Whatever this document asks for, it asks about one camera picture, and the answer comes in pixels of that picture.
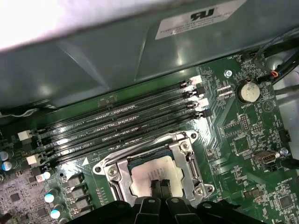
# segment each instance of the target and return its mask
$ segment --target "connector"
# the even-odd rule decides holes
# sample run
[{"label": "connector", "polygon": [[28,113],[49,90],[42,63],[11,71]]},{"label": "connector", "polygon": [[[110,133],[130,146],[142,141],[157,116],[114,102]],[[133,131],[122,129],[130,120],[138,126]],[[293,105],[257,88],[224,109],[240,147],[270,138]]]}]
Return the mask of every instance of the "connector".
[{"label": "connector", "polygon": [[252,156],[256,161],[259,161],[263,164],[272,163],[276,160],[276,154],[271,151],[260,151],[254,153]]}]

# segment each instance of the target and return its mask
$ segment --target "chip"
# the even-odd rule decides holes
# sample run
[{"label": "chip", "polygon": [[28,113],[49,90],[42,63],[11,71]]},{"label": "chip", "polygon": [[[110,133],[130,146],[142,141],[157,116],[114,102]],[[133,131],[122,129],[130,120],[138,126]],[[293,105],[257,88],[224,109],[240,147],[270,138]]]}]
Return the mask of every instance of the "chip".
[{"label": "chip", "polygon": [[291,200],[290,196],[288,196],[288,195],[280,198],[279,202],[280,202],[282,209],[289,207],[292,204],[292,200]]},{"label": "chip", "polygon": [[33,182],[36,181],[36,177],[35,177],[35,176],[32,176],[32,177],[30,177],[28,180],[29,180],[30,183],[33,183]]},{"label": "chip", "polygon": [[17,202],[20,199],[19,193],[15,193],[13,195],[10,196],[10,199],[12,202]]},{"label": "chip", "polygon": [[151,181],[162,179],[170,180],[171,193],[174,197],[183,196],[182,169],[176,166],[169,155],[136,166],[132,168],[131,173],[133,183],[130,189],[137,197],[151,196]]},{"label": "chip", "polygon": [[244,197],[245,199],[249,199],[250,198],[250,193],[248,191],[244,192]]},{"label": "chip", "polygon": [[39,217],[42,217],[42,216],[48,215],[48,212],[45,208],[42,208],[42,209],[37,210],[37,214]]},{"label": "chip", "polygon": [[28,215],[24,214],[23,216],[21,216],[21,221],[25,221],[28,219]]},{"label": "chip", "polygon": [[257,198],[257,197],[260,196],[260,190],[259,190],[258,188],[253,189],[253,190],[251,191],[251,193],[252,193],[252,195],[253,195],[254,198]]}]

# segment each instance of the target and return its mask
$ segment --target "integrated circuit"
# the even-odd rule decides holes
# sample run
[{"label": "integrated circuit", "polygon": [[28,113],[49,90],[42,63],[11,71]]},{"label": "integrated circuit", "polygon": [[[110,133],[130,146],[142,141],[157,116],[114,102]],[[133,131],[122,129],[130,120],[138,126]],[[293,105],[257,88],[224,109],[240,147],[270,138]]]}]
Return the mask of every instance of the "integrated circuit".
[{"label": "integrated circuit", "polygon": [[279,203],[282,209],[289,207],[292,204],[292,200],[289,195],[286,195],[279,199]]},{"label": "integrated circuit", "polygon": [[15,193],[13,195],[10,196],[10,199],[12,202],[17,202],[20,199],[19,193]]},{"label": "integrated circuit", "polygon": [[37,214],[39,217],[42,217],[42,216],[48,215],[49,213],[45,208],[42,208],[42,209],[37,210]]},{"label": "integrated circuit", "polygon": [[35,176],[32,176],[32,177],[28,178],[28,180],[29,180],[29,183],[33,183],[36,181],[36,178],[35,178]]}]

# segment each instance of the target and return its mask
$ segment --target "capacitor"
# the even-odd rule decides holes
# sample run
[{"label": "capacitor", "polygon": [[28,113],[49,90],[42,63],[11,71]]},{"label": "capacitor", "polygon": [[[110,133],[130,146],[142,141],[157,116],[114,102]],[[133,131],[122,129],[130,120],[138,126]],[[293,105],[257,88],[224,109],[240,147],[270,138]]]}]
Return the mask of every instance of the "capacitor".
[{"label": "capacitor", "polygon": [[11,159],[2,163],[2,169],[4,171],[9,171],[11,169],[15,169],[18,166],[17,160]]},{"label": "capacitor", "polygon": [[254,103],[261,95],[259,86],[250,80],[240,82],[236,90],[238,99],[245,104]]},{"label": "capacitor", "polygon": [[53,170],[48,170],[46,172],[43,173],[43,177],[45,178],[45,180],[49,179],[52,175],[54,174]]},{"label": "capacitor", "polygon": [[53,210],[50,213],[51,218],[58,219],[61,213],[64,211],[64,207],[61,204],[54,206]]},{"label": "capacitor", "polygon": [[67,218],[62,218],[62,219],[59,220],[58,224],[65,224],[67,222],[69,222],[69,220]]},{"label": "capacitor", "polygon": [[54,201],[54,199],[57,197],[58,195],[58,190],[56,189],[50,189],[49,192],[45,195],[45,202],[47,203],[52,203]]},{"label": "capacitor", "polygon": [[9,160],[13,156],[14,156],[14,152],[10,149],[0,152],[0,159],[2,161]]}]

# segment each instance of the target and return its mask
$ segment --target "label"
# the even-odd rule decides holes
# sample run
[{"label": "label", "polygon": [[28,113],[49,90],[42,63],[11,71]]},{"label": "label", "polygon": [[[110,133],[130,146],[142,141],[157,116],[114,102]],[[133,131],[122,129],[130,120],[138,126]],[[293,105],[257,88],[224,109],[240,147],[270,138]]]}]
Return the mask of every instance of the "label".
[{"label": "label", "polygon": [[161,21],[156,40],[228,19],[246,0],[234,0]]}]

